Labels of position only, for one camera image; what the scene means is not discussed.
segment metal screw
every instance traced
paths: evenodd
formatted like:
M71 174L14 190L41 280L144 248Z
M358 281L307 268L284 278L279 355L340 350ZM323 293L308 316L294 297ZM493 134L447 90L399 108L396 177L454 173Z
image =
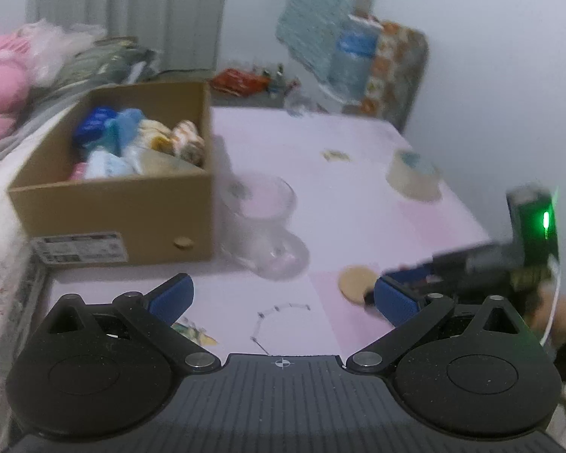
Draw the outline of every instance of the metal screw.
M377 353L372 353L371 351L361 351L356 353L352 360L355 364L361 366L361 368L372 368L381 363L381 356Z
M209 353L193 353L185 358L185 363L195 370L207 368L214 364L215 361L216 358Z

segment white bedsheet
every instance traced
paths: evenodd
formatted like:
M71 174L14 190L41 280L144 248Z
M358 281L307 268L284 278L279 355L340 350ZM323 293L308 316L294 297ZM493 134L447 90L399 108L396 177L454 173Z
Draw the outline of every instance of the white bedsheet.
M10 423L4 393L6 375L25 342L42 286L34 284L39 275L28 267L31 247L6 190L33 149L68 110L56 114L0 161L0 450L5 446Z

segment gray ribbed panel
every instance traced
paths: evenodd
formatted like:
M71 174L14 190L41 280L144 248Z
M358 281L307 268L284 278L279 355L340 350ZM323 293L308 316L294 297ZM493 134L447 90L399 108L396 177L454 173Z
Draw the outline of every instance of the gray ribbed panel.
M225 0L28 0L28 21L100 24L163 51L164 69L212 69Z
M13 453L560 453L543 433L506 442L444 436L415 421L384 382L335 357L231 356L185 379L152 421L122 436L55 445L26 437Z

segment green light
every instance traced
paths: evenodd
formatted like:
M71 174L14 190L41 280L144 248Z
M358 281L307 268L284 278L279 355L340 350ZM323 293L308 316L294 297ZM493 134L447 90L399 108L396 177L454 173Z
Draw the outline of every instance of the green light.
M545 238L549 238L549 211L543 213L543 228L545 228Z

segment white label on box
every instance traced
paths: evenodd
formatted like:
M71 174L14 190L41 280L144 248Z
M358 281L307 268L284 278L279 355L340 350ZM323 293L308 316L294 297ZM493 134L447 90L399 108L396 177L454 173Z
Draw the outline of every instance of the white label on box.
M35 237L31 240L45 264L127 262L128 252L117 232Z

